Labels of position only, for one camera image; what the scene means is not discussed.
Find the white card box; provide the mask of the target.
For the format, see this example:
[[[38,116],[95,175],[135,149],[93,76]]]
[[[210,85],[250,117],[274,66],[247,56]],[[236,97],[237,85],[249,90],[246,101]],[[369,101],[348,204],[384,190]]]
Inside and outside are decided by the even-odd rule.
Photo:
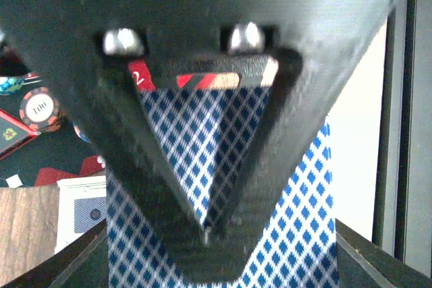
[[[106,177],[62,179],[59,188],[55,253],[77,240],[107,216]]]

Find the blue white ten chip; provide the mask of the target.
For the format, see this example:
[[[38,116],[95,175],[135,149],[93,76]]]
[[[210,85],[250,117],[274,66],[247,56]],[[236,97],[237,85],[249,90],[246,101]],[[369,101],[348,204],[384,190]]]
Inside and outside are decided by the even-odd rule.
[[[90,140],[88,139],[88,137],[84,134],[84,132],[82,132],[80,130],[80,128],[78,127],[78,124],[73,121],[72,125],[74,127],[74,131],[76,133],[76,135],[79,137],[79,139],[81,139],[82,141],[86,142],[86,143],[90,143]]]

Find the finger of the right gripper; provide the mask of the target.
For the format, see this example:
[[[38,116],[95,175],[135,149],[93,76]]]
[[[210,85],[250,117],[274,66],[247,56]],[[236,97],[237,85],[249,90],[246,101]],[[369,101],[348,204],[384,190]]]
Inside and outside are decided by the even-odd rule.
[[[1,29],[141,205],[183,275],[236,280],[286,184],[395,0],[1,0]],[[279,70],[221,216],[203,227],[150,126],[126,58],[99,37],[136,30],[148,68],[225,56],[221,33],[253,22]]]

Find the red black hundred chip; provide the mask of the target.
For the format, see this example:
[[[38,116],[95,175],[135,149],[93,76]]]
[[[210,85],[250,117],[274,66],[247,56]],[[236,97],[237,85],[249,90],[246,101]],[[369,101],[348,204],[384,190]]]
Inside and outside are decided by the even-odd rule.
[[[40,133],[56,132],[64,120],[59,101],[47,87],[26,93],[20,104],[19,116],[25,125]]]

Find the green blue fifty chip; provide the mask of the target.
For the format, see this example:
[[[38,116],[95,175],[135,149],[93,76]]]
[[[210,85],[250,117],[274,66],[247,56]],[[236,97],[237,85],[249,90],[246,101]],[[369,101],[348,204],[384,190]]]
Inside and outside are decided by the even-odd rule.
[[[25,82],[21,77],[0,77],[0,95],[8,96],[20,90]]]

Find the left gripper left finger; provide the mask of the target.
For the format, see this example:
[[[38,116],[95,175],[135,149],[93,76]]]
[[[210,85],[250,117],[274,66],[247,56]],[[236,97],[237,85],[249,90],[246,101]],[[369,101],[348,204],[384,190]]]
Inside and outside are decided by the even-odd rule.
[[[5,287],[107,287],[107,223],[100,222]]]

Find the round red black poker mat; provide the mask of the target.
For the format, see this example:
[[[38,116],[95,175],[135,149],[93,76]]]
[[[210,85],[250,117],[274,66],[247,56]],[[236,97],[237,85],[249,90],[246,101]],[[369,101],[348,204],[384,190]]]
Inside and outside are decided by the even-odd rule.
[[[143,60],[128,65],[137,91],[148,94],[164,88],[217,89],[268,86],[273,83],[277,62],[268,55],[222,56],[199,61],[170,61],[161,72],[148,68]],[[1,96],[1,110],[21,121],[20,104],[26,93],[43,87],[35,73],[25,79],[19,91]],[[17,188],[51,185],[60,179],[84,177],[103,169],[101,158],[79,139],[64,115],[56,132],[40,133],[33,140],[1,159],[1,186]]]

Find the triangular black dealer button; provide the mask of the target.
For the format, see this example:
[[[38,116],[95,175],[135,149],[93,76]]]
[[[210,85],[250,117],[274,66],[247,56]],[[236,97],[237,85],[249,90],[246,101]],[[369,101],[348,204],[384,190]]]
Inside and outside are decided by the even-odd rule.
[[[40,133],[1,110],[1,159],[33,140]]]

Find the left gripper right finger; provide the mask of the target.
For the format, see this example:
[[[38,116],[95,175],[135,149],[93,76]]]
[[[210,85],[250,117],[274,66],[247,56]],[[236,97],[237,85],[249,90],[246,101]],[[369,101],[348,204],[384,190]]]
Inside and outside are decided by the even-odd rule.
[[[340,287],[430,287],[431,279],[337,220]]]

